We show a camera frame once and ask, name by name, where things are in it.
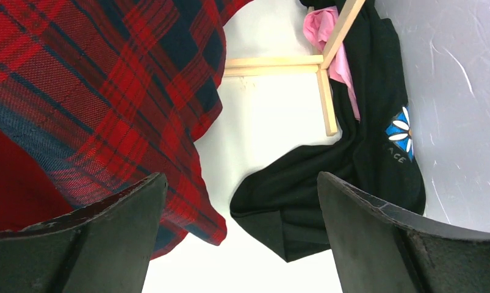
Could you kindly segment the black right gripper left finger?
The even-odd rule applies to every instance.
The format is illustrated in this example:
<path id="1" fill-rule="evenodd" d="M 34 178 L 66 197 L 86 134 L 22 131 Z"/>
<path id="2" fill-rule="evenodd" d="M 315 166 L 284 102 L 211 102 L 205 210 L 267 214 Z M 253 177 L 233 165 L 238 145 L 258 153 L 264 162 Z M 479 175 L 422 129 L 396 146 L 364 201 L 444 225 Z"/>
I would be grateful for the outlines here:
<path id="1" fill-rule="evenodd" d="M 155 173 L 71 213 L 0 232 L 0 292 L 140 292 L 167 187 Z"/>

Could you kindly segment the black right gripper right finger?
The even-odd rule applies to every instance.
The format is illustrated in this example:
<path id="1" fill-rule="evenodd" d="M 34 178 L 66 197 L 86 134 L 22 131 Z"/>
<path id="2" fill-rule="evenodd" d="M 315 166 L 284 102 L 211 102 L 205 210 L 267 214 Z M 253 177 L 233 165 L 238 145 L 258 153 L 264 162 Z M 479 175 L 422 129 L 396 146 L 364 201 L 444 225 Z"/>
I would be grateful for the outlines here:
<path id="1" fill-rule="evenodd" d="M 490 292 L 490 233 L 429 219 L 327 172 L 317 188 L 344 292 Z"/>

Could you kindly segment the red navy plaid skirt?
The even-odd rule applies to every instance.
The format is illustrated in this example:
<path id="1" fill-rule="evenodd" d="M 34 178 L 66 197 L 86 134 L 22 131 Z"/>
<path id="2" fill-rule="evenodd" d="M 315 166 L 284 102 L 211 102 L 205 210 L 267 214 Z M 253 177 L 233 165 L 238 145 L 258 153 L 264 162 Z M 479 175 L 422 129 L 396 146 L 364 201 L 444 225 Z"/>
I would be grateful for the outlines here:
<path id="1" fill-rule="evenodd" d="M 0 0 L 0 131 L 73 210 L 168 180 L 153 257 L 219 245 L 195 141 L 222 111 L 224 25 L 245 1 Z"/>

